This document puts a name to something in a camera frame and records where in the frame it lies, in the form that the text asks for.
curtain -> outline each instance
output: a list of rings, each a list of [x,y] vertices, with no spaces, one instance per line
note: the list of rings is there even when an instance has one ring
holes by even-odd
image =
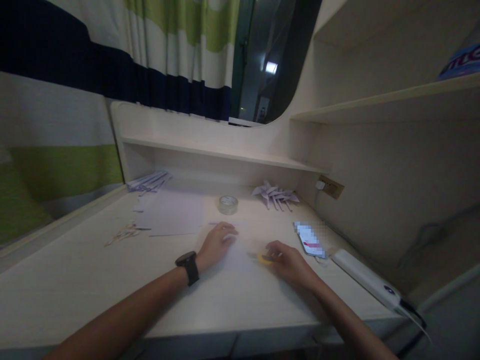
[[[123,183],[111,100],[228,120],[238,8],[239,0],[4,1],[0,225],[15,229],[0,246]]]
[[[125,5],[133,59],[148,68],[144,103],[228,121],[240,0]]]

wall outlet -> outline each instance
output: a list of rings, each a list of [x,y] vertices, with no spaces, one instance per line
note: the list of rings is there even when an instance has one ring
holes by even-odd
[[[321,191],[327,195],[330,195],[335,200],[339,198],[340,194],[345,189],[345,186],[329,179],[326,176],[321,175],[318,180],[325,183],[325,187]]]

person's left hand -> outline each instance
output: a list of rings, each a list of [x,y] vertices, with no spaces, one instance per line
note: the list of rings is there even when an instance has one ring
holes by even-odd
[[[219,222],[206,236],[200,251],[196,256],[196,267],[199,273],[204,272],[212,265],[218,263],[229,250],[231,244],[234,243],[235,237],[228,234],[237,235],[239,232],[228,222]]]

smartphone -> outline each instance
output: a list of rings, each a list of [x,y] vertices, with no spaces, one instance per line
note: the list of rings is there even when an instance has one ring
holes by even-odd
[[[315,234],[315,230],[312,228],[309,222],[295,221],[293,225],[295,227],[295,232],[300,238],[303,250],[307,255],[323,259],[328,258],[325,249],[320,244],[317,234]]]

black watch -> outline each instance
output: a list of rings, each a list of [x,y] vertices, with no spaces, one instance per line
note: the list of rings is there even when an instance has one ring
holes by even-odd
[[[197,253],[195,251],[187,252],[185,255],[180,256],[175,265],[182,266],[186,269],[188,275],[188,286],[192,286],[199,280],[199,270],[197,269],[197,263],[195,258]]]

